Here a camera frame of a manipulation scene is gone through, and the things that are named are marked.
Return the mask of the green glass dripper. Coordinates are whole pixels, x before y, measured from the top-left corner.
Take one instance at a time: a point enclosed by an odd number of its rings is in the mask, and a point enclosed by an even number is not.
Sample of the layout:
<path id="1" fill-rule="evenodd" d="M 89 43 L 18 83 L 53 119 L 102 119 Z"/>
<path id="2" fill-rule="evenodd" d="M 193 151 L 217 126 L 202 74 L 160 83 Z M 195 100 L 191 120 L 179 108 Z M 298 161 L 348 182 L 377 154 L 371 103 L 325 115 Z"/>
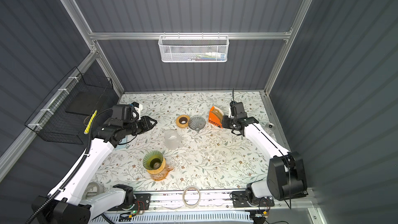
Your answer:
<path id="1" fill-rule="evenodd" d="M 154 171 L 160 169 L 163 164 L 163 153 L 160 151 L 151 151 L 143 158 L 143 166 L 146 170 Z"/>

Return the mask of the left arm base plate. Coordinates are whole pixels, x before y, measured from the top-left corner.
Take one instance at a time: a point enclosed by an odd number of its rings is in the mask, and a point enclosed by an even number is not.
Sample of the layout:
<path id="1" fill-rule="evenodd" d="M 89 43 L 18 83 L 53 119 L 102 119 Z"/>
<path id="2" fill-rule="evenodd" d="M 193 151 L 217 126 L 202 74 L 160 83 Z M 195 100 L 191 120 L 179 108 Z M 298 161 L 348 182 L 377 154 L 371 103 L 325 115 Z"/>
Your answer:
<path id="1" fill-rule="evenodd" d="M 135 194 L 134 195 L 134 203 L 132 204 L 122 204 L 120 206 L 116 206 L 113 210 L 116 211 L 147 211 L 149 210 L 151 194 Z"/>

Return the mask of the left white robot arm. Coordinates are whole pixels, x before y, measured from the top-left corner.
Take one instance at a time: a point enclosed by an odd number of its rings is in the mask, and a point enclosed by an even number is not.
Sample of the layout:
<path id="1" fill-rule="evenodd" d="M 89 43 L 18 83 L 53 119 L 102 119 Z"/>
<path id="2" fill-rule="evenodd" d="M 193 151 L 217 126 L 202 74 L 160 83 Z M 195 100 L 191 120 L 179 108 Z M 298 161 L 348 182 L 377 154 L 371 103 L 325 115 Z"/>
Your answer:
<path id="1" fill-rule="evenodd" d="M 131 186 L 117 184 L 111 190 L 83 199 L 85 190 L 99 166 L 128 135 L 138 136 L 152 130 L 157 121 L 141 115 L 137 102 L 118 104 L 95 115 L 91 124 L 107 112 L 112 112 L 102 125 L 88 133 L 87 148 L 64 178 L 45 196 L 32 203 L 30 224 L 87 224 L 114 207 L 132 208 L 136 203 Z"/>

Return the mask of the orange glass carafe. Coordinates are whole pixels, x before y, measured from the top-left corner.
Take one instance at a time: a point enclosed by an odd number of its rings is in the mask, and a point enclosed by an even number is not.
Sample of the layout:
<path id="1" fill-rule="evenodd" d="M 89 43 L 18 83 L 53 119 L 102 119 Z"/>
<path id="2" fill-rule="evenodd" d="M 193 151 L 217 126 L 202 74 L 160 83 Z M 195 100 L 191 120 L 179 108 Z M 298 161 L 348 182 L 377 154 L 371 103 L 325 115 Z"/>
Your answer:
<path id="1" fill-rule="evenodd" d="M 151 174 L 151 178 L 155 181 L 164 180 L 169 174 L 169 172 L 171 172 L 173 169 L 174 169 L 173 167 L 166 165 L 165 168 L 160 173 Z"/>

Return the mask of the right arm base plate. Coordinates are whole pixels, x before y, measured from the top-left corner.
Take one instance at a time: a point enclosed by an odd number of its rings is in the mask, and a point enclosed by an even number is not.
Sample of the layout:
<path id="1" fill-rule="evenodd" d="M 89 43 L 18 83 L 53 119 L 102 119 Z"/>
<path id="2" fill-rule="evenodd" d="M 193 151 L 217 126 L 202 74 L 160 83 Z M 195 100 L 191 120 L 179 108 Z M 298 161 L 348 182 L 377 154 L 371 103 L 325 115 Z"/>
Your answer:
<path id="1" fill-rule="evenodd" d="M 233 191 L 230 193 L 230 198 L 235 208 L 260 207 L 260 209 L 263 209 L 275 206 L 272 197 L 257 198 L 247 190 Z"/>

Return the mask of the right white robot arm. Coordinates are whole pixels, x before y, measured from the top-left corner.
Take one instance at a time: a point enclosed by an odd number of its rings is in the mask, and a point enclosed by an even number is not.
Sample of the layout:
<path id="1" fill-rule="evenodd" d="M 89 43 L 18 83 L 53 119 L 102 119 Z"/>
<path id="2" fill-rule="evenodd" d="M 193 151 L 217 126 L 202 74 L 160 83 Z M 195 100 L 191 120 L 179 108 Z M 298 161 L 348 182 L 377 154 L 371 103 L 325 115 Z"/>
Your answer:
<path id="1" fill-rule="evenodd" d="M 256 118 L 247 116 L 242 102 L 230 102 L 230 111 L 223 116 L 222 127 L 251 141 L 268 161 L 267 177 L 247 185 L 249 204 L 256 206 L 262 199 L 273 197 L 290 208 L 292 199 L 305 197 L 307 178 L 303 158 L 277 143 Z"/>

